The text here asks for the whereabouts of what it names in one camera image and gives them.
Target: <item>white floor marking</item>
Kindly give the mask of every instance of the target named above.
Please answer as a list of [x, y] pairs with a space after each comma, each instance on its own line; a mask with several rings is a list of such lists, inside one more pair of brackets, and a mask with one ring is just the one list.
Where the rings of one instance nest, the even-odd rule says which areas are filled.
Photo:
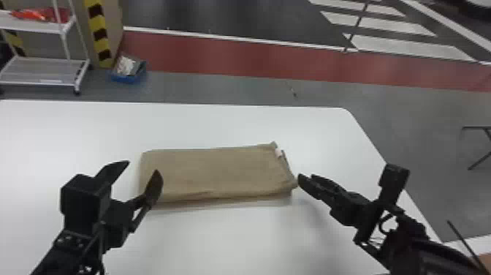
[[396, 15], [396, 16], [405, 16], [400, 11], [396, 10], [393, 7], [386, 7], [381, 5], [368, 5], [368, 12], [376, 12], [376, 13], [384, 13], [386, 15]]
[[344, 15], [335, 12], [322, 12], [322, 15], [328, 19], [329, 22], [336, 25], [354, 26], [357, 24], [358, 17], [356, 15]]
[[448, 45], [367, 37], [363, 35], [355, 35], [351, 43], [359, 50], [369, 50], [379, 53], [398, 53], [410, 56], [475, 61], [456, 47]]
[[440, 22], [442, 25], [449, 27], [450, 29], [456, 31], [458, 34], [466, 37], [470, 41], [476, 43], [477, 45], [483, 47], [487, 51], [491, 53], [491, 41], [485, 39], [484, 37], [478, 35], [477, 33], [464, 28], [460, 24], [455, 23], [454, 21], [442, 16], [441, 14], [433, 11], [432, 9], [426, 7], [423, 4], [418, 3], [414, 0], [401, 0], [403, 3], [406, 3], [408, 6], [413, 7], [416, 10], [426, 14], [427, 16], [433, 18], [434, 20]]
[[340, 7], [348, 10], [363, 10], [365, 4], [344, 0], [310, 0], [312, 4], [318, 4], [329, 7]]
[[[356, 15], [344, 15], [334, 12], [321, 12], [322, 15], [328, 19], [329, 22], [336, 25], [355, 26], [359, 16]], [[363, 18], [359, 24], [360, 27], [369, 29], [381, 29], [385, 31], [395, 31], [407, 34], [423, 34], [435, 37], [436, 34], [427, 30], [425, 27], [402, 21], [385, 20], [378, 18]]]
[[340, 46], [284, 42], [284, 41], [246, 38], [246, 37], [231, 37], [231, 36], [217, 35], [217, 34], [200, 34], [197, 32], [171, 31], [171, 30], [164, 30], [164, 29], [152, 29], [152, 28], [132, 27], [132, 26], [124, 26], [123, 29], [125, 31], [144, 32], [147, 34], [168, 34], [168, 35], [175, 35], [179, 37], [199, 37], [199, 38], [219, 39], [219, 40], [238, 41], [238, 42], [251, 42], [251, 43], [259, 43], [259, 44], [270, 44], [270, 45], [280, 45], [280, 46], [299, 47], [299, 48], [313, 48], [313, 49], [338, 50], [338, 51], [344, 50], [344, 47], [340, 47]]
[[[310, 0], [310, 1], [312, 4], [318, 4], [328, 7], [339, 7], [341, 9], [348, 9], [348, 10], [363, 10], [363, 7], [365, 6], [364, 3], [354, 2], [354, 1], [344, 1], [344, 0]], [[370, 3], [368, 5], [367, 11], [382, 13], [385, 15], [404, 16], [403, 13], [399, 12], [393, 7], [387, 7], [377, 4], [370, 4]]]
[[[491, 235], [467, 238], [465, 241], [477, 255], [483, 255], [491, 252]], [[470, 256], [470, 253], [467, 251], [461, 241], [450, 241], [444, 244], [464, 253], [467, 256]]]
[[407, 23], [401, 21], [393, 21], [393, 20], [384, 20], [378, 18], [363, 18], [360, 22], [360, 26], [363, 28], [370, 29], [382, 29], [386, 31], [396, 31], [396, 32], [405, 32], [408, 34], [423, 34], [435, 37], [436, 34], [427, 30], [425, 27], [415, 24], [415, 23]]

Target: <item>folded cloth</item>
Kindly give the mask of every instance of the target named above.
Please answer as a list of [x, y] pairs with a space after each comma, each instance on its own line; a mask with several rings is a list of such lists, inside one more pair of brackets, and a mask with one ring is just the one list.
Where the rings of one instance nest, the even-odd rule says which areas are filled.
[[276, 143], [145, 152], [140, 165], [142, 189], [155, 169], [164, 178], [160, 203], [272, 196], [297, 186]]

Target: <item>cable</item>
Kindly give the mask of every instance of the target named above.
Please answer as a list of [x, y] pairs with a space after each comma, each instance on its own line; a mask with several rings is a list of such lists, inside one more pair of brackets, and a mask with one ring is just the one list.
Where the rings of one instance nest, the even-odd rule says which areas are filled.
[[384, 223], [388, 220], [390, 220], [394, 215], [392, 215], [391, 213], [388, 213], [387, 215], [385, 215], [383, 218], [380, 219], [380, 221], [378, 221], [378, 231], [380, 231], [382, 234], [384, 235], [387, 235], [389, 234], [389, 231], [385, 231], [382, 227], [382, 225], [384, 225]]

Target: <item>red floor stripe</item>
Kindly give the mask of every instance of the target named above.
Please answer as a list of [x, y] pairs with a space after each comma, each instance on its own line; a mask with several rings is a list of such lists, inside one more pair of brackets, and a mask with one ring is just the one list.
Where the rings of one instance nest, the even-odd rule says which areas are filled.
[[151, 70], [491, 92], [491, 67], [126, 31], [121, 51]]

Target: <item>concrete floor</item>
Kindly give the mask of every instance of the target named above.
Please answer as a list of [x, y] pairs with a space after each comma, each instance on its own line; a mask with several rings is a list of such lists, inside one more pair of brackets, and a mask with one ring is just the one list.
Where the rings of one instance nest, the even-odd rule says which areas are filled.
[[65, 88], [6, 87], [3, 98], [342, 107], [387, 162], [411, 170], [407, 190], [442, 241], [456, 239], [447, 219], [465, 237], [491, 233], [491, 159], [466, 170], [491, 145], [481, 132], [460, 135], [463, 125], [491, 124], [491, 94], [164, 72], [129, 86], [96, 70], [81, 97]]

